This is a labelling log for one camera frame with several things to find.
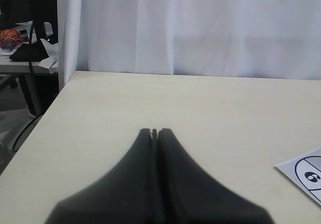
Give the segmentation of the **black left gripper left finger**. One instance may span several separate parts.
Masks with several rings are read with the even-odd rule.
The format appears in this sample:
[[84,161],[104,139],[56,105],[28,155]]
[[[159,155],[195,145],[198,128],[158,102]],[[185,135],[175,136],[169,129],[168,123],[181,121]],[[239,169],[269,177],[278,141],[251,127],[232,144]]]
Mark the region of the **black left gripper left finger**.
[[59,201],[46,223],[160,223],[156,130],[141,129],[103,177]]

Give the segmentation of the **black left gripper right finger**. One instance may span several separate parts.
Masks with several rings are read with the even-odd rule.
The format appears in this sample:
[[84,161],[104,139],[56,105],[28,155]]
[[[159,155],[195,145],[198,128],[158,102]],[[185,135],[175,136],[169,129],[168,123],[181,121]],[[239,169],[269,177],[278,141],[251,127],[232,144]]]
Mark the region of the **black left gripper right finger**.
[[273,223],[266,209],[202,169],[172,130],[159,132],[156,156],[166,223]]

